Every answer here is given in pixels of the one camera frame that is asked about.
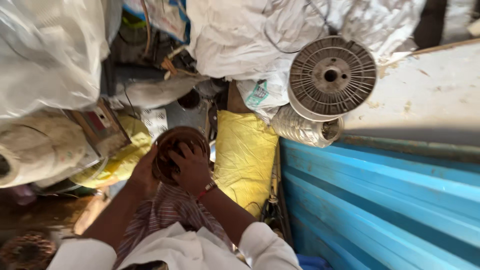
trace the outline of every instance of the blue metal panel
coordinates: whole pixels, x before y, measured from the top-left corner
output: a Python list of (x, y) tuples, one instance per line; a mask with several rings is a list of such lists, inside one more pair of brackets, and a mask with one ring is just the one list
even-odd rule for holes
[(281, 139), (297, 252), (336, 269), (480, 269), (480, 166)]

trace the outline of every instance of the red thread bracelet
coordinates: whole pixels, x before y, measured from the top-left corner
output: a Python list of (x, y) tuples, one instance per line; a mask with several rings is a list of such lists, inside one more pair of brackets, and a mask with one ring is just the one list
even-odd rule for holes
[(205, 194), (207, 194), (207, 192), (209, 192), (210, 190), (214, 189), (218, 187), (214, 181), (211, 181), (210, 183), (208, 183), (206, 186), (205, 186), (205, 190), (200, 192), (200, 194), (197, 196), (197, 199), (200, 200), (201, 197), (203, 197)]

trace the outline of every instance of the yellow sack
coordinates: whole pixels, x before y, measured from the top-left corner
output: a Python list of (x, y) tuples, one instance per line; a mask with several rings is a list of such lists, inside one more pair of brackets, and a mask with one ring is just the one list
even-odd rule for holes
[(269, 195), (277, 142), (273, 128), (255, 114), (218, 111), (213, 179), (257, 218)]
[(118, 120), (127, 135), (131, 136), (132, 143), (110, 158), (105, 168), (95, 178), (91, 176), (98, 170), (96, 166), (71, 176), (72, 182), (90, 188), (98, 188), (130, 178), (140, 158), (150, 150), (152, 138), (142, 121), (131, 116), (119, 116)]

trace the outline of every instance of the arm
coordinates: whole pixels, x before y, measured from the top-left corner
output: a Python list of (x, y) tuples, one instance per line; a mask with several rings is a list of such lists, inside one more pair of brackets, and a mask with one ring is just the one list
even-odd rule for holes
[(156, 153), (157, 147), (153, 145), (140, 159), (123, 189), (84, 232), (83, 238), (100, 240), (117, 250), (140, 202), (156, 190), (158, 181), (152, 175), (152, 161)]
[[(179, 185), (194, 196), (198, 196), (212, 181), (208, 169), (208, 160), (199, 146), (194, 146), (193, 153), (185, 143), (179, 143), (185, 158), (170, 151), (169, 155), (180, 167), (180, 174), (172, 177)], [(222, 225), (230, 240), (238, 246), (247, 227), (257, 221), (249, 212), (232, 201), (220, 189), (215, 188), (200, 198), (201, 203)]]
[[(193, 153), (186, 144), (180, 143), (179, 147), (185, 158), (169, 152), (180, 167), (180, 174), (172, 176), (183, 189), (198, 196), (212, 181), (206, 155), (198, 146), (194, 146)], [(267, 224), (256, 222), (249, 212), (220, 189), (207, 192), (200, 201), (222, 225), (253, 269), (301, 270), (293, 249)]]

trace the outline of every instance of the hand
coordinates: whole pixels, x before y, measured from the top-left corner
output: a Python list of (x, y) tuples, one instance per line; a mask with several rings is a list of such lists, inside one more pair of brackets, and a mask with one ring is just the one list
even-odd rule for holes
[(154, 144), (150, 151), (144, 155), (138, 162), (132, 175), (127, 182), (129, 188), (138, 189), (144, 196), (149, 196), (156, 191), (159, 181), (152, 174), (152, 163), (158, 152), (157, 146)]
[(179, 148), (185, 158), (174, 151), (168, 152), (172, 160), (180, 167), (180, 173), (172, 173), (172, 177), (183, 189), (198, 196), (212, 181), (207, 156), (197, 145), (193, 146), (193, 153), (185, 143), (179, 143)]

